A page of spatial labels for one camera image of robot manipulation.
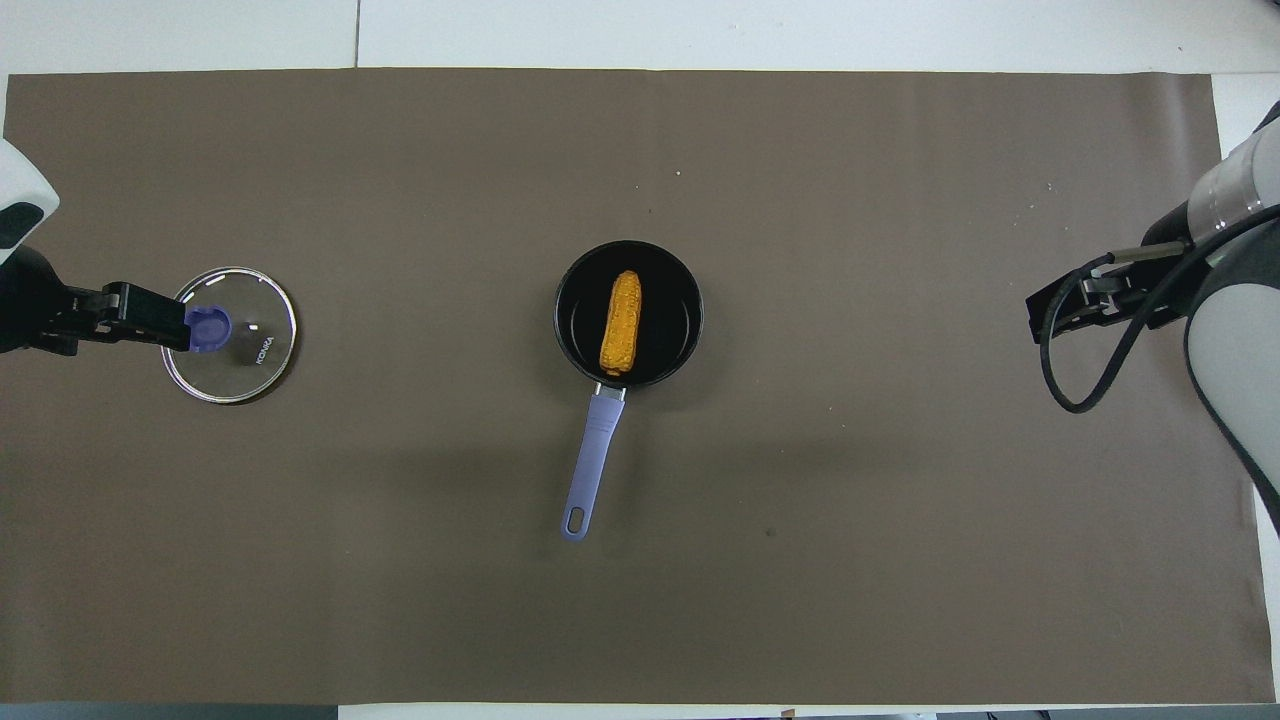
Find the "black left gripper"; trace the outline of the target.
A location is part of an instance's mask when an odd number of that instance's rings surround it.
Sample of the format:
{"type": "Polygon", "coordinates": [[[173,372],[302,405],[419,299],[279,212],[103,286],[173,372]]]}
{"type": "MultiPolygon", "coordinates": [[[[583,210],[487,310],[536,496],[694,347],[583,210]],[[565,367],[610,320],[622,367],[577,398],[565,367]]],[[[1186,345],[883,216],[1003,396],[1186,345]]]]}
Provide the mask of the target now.
{"type": "Polygon", "coordinates": [[[184,304],[128,282],[105,284],[102,292],[68,286],[41,252],[22,245],[1,269],[1,352],[33,348],[74,357],[99,327],[102,295],[102,343],[189,350],[184,304]]]}

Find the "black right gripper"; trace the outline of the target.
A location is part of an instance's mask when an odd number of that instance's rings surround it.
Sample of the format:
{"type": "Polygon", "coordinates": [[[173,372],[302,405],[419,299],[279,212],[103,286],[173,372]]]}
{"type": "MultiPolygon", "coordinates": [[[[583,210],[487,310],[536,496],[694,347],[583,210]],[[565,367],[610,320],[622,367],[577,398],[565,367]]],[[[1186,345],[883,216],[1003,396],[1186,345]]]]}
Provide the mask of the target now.
{"type": "MultiPolygon", "coordinates": [[[[1172,278],[1194,249],[1194,241],[1179,238],[1111,251],[1100,259],[1100,264],[1087,263],[1051,281],[1027,297],[1032,342],[1042,345],[1044,320],[1055,307],[1051,338],[1083,327],[1107,327],[1132,319],[1148,299],[1158,295],[1161,283],[1172,278]],[[1098,299],[1083,288],[1084,281],[1093,275],[1098,299]]],[[[1158,295],[1146,328],[1155,331],[1188,316],[1190,296],[1189,281],[1174,281],[1158,295]]]]}

